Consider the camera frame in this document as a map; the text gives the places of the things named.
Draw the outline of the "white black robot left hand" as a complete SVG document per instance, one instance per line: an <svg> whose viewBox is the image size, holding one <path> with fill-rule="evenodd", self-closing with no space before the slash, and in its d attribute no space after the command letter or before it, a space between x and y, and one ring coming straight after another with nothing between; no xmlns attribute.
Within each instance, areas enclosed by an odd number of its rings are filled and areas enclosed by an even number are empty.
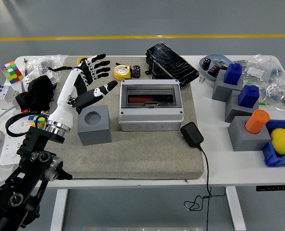
<svg viewBox="0 0 285 231"><path fill-rule="evenodd" d="M88 57L68 75L57 100L57 108L48 117L48 128L70 130L82 109L100 101L118 82L113 80L101 87L87 90L94 80L108 77L111 70L105 54Z"/></svg>

